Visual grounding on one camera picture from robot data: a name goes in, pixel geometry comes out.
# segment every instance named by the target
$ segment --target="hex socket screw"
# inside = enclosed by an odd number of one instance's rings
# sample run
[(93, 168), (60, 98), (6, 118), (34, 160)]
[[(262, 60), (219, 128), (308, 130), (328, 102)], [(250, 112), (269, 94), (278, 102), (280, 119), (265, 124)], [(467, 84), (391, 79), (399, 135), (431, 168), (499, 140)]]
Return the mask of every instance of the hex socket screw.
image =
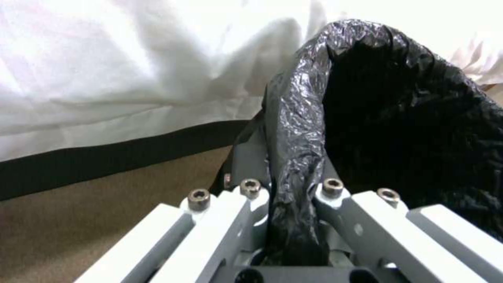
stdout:
[(398, 207), (398, 203), (400, 202), (400, 195), (394, 190), (390, 188), (379, 188), (377, 189), (377, 195), (380, 196), (393, 208)]
[(326, 178), (323, 181), (321, 192), (329, 198), (338, 198), (344, 190), (344, 184), (341, 180), (335, 178)]
[(187, 196), (189, 208), (194, 211), (203, 211), (210, 206), (210, 192), (207, 189), (192, 190)]
[(260, 192), (260, 181), (257, 179), (244, 179), (239, 185), (239, 192), (248, 199), (256, 199)]

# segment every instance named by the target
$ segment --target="white metal bar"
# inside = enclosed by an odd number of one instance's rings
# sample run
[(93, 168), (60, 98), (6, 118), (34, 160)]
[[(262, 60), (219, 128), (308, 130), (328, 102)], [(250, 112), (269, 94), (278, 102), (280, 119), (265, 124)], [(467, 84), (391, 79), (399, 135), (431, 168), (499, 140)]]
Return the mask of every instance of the white metal bar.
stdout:
[(144, 282), (193, 225), (181, 209), (159, 204), (75, 282)]
[(412, 282), (485, 282), (375, 192), (345, 198), (339, 209), (318, 199), (317, 206), (320, 218), (332, 224), (376, 273), (388, 260)]
[(187, 198), (184, 198), (182, 202), (180, 202), (179, 208), (183, 210), (185, 213), (192, 215), (192, 221), (194, 221), (194, 224), (197, 224), (197, 222), (204, 217), (206, 212), (208, 212), (211, 208), (216, 206), (218, 203), (218, 197), (214, 195), (210, 195), (210, 206), (203, 210), (203, 211), (197, 211), (197, 210), (192, 210), (189, 207), (189, 200)]
[[(241, 195), (239, 187), (235, 187), (233, 194)], [(267, 219), (269, 209), (269, 191), (261, 189), (256, 199), (250, 200), (251, 211), (251, 231), (246, 237), (243, 237), (241, 250), (255, 252), (263, 248), (267, 235)]]
[(234, 262), (241, 238), (253, 225), (250, 204), (246, 197), (227, 191), (218, 198), (218, 205), (198, 221), (151, 283), (209, 282), (222, 262)]
[(488, 282), (503, 282), (503, 244), (437, 204), (407, 218)]

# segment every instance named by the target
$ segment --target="round hole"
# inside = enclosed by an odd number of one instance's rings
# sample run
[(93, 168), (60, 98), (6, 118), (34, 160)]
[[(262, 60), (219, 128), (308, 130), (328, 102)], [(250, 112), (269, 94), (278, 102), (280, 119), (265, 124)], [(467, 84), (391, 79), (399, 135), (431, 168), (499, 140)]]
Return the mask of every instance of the round hole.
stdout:
[(205, 193), (203, 191), (195, 191), (192, 196), (196, 198), (202, 198), (204, 197)]
[(376, 277), (368, 270), (355, 269), (349, 274), (350, 283), (378, 283)]
[(389, 198), (394, 198), (394, 197), (395, 197), (395, 194), (394, 194), (394, 193), (392, 193), (392, 192), (390, 192), (390, 191), (383, 191), (383, 192), (382, 192), (382, 194), (383, 194), (384, 196), (389, 197)]
[(338, 187), (341, 185), (341, 183), (339, 183), (339, 181), (337, 181), (337, 180), (330, 180), (330, 181), (328, 181), (328, 184), (330, 186), (334, 186), (334, 187)]
[(253, 181), (247, 181), (244, 185), (247, 186), (247, 187), (255, 187), (255, 182), (253, 182)]
[(258, 270), (247, 268), (237, 274), (234, 283), (264, 283), (264, 278)]
[(356, 223), (354, 229), (355, 229), (356, 235), (358, 235), (358, 236), (363, 235), (363, 227), (362, 227), (362, 225), (360, 225), (360, 223)]

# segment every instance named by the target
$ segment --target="crumpled plastic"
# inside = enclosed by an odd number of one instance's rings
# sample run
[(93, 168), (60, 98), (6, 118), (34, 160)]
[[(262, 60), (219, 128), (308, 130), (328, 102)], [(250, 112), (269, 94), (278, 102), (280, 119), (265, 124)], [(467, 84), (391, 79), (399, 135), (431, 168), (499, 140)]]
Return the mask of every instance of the crumpled plastic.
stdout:
[(351, 193), (441, 203), (496, 239), (503, 111), (457, 67), (396, 29), (327, 25), (267, 85), (272, 180), (265, 264), (324, 265), (312, 204), (328, 157)]

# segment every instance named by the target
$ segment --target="white fabric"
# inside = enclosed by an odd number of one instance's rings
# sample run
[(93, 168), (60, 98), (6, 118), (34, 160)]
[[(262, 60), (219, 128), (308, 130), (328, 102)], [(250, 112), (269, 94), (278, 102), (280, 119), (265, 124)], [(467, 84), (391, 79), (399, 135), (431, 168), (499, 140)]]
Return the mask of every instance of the white fabric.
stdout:
[(396, 27), (476, 82), (503, 82), (497, 11), (448, 2), (3, 0), (0, 161), (249, 119), (295, 50), (345, 18)]

